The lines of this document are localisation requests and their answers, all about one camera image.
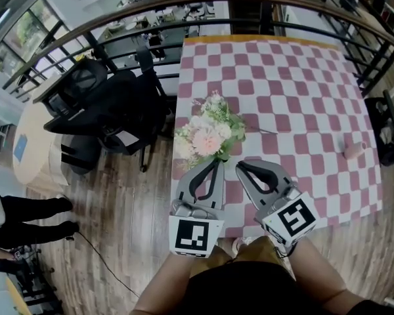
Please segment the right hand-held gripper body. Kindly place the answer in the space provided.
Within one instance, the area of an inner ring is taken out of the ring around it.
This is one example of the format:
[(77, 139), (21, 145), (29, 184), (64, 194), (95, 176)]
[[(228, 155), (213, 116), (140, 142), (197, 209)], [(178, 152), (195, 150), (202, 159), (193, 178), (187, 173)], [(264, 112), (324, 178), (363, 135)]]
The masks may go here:
[(271, 190), (256, 180), (253, 192), (254, 220), (282, 245), (295, 245), (320, 219), (314, 199), (294, 181), (280, 181)]

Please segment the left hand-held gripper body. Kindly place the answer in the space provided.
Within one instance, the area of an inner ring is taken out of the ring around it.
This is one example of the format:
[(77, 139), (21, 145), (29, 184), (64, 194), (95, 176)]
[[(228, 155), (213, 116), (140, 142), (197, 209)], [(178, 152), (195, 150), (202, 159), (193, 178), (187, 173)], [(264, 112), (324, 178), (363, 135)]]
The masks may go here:
[(174, 255), (208, 258), (224, 223), (223, 210), (175, 199), (169, 213), (169, 250)]

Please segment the pink and white flower bouquet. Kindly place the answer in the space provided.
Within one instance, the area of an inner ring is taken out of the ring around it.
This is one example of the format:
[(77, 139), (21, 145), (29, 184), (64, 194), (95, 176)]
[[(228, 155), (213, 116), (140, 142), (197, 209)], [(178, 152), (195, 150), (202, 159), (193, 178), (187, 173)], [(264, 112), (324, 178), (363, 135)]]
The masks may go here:
[(189, 170), (211, 158), (228, 160), (237, 142), (245, 140), (244, 120), (226, 112), (205, 112), (191, 117), (175, 131), (174, 156)]

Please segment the small pink vase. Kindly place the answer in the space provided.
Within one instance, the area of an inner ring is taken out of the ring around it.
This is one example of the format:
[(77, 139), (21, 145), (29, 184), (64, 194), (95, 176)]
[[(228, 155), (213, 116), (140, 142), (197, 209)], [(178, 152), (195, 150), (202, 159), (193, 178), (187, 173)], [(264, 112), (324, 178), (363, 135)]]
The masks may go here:
[(363, 155), (366, 149), (367, 145), (364, 141), (348, 144), (345, 147), (343, 156), (347, 160), (356, 159), (359, 156)]

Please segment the person's right forearm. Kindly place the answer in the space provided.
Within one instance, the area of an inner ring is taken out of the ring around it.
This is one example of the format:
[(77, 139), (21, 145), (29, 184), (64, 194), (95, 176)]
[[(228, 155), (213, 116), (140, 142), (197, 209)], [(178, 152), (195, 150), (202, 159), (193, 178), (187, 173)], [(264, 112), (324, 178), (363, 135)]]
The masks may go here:
[(298, 286), (328, 312), (346, 315), (364, 301), (347, 289), (343, 278), (310, 239), (301, 238), (298, 241), (289, 261)]

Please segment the person's left forearm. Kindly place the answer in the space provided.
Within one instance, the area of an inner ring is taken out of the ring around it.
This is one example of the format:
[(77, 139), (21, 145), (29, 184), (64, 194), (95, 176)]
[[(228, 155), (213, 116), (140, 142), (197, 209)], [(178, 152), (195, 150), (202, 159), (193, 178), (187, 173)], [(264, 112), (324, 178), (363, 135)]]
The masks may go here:
[(168, 315), (185, 295), (194, 260), (169, 254), (129, 315)]

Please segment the person's olive shorts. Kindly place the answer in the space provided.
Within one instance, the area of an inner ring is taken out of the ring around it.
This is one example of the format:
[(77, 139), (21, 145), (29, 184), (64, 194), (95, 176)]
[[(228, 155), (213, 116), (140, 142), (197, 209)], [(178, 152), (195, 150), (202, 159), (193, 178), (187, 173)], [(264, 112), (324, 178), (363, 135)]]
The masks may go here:
[(281, 259), (275, 250), (274, 243), (268, 236), (254, 237), (255, 239), (247, 246), (241, 247), (238, 254), (234, 255), (231, 249), (232, 242), (235, 238), (225, 238), (219, 240), (207, 259), (196, 259), (191, 269), (190, 277), (194, 277), (206, 270), (217, 268), (228, 263), (235, 262), (265, 262), (278, 264), (288, 272), (290, 268), (285, 261)]

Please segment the person's right white shoe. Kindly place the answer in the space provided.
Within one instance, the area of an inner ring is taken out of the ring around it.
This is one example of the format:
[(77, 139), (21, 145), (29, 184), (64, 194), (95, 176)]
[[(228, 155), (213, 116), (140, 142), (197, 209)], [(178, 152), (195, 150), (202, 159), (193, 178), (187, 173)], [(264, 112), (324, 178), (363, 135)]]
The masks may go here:
[(249, 245), (254, 239), (254, 237), (236, 238), (231, 245), (234, 255), (237, 255), (241, 247)]

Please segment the white paper label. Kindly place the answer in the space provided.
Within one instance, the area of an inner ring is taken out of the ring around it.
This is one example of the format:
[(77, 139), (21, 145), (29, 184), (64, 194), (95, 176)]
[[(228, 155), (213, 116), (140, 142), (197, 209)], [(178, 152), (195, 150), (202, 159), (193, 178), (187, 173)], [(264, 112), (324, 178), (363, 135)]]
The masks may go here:
[(133, 155), (136, 152), (135, 144), (139, 141), (136, 136), (127, 131), (121, 131), (116, 134), (116, 137), (120, 139), (121, 144), (126, 148), (129, 155)]

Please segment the person's black shirt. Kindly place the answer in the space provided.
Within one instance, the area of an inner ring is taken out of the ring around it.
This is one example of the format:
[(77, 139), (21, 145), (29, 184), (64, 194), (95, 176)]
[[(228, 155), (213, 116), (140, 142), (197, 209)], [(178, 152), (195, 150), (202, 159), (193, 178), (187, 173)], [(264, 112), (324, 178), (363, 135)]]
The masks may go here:
[[(233, 262), (189, 279), (173, 315), (336, 315), (322, 308), (293, 274), (267, 262)], [(346, 315), (394, 315), (394, 308), (364, 299)]]

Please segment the black mesh office chair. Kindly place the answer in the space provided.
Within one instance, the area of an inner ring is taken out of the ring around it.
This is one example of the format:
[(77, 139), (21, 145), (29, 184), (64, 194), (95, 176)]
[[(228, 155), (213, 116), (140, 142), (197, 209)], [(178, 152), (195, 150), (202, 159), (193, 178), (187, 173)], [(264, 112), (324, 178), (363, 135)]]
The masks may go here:
[(108, 152), (132, 156), (116, 137), (127, 131), (139, 139), (135, 144), (139, 167), (146, 172), (145, 149), (162, 135), (168, 106), (149, 48), (139, 47), (136, 56), (140, 75), (120, 69), (108, 77), (98, 60), (84, 58), (76, 63), (34, 100), (43, 103), (53, 117), (44, 130), (97, 137)]

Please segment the round table with beige cloth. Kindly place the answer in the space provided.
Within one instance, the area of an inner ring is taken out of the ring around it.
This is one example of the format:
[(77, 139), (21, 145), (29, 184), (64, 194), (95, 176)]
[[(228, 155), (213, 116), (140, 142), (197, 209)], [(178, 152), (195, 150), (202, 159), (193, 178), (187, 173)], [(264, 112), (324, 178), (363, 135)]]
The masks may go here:
[(42, 103), (29, 101), (17, 125), (13, 151), (20, 135), (28, 142), (22, 161), (12, 155), (12, 167), (18, 181), (42, 194), (60, 194), (68, 185), (62, 172), (62, 136), (44, 130), (43, 126), (52, 116)]

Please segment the dark staircase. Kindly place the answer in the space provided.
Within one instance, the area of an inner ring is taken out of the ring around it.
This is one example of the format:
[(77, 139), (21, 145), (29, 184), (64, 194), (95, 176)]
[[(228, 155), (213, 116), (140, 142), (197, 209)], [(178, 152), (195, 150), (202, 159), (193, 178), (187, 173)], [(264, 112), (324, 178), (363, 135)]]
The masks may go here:
[(232, 19), (258, 20), (258, 24), (236, 23), (231, 25), (232, 34), (274, 35), (275, 5), (254, 0), (229, 1), (229, 15)]

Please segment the large glass window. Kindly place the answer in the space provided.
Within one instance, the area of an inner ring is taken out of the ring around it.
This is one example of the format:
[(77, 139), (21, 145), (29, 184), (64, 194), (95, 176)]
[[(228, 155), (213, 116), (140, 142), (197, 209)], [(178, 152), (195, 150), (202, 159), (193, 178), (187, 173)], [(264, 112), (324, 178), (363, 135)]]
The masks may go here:
[(0, 42), (0, 72), (11, 77), (27, 61), (68, 33), (47, 0), (37, 0)]

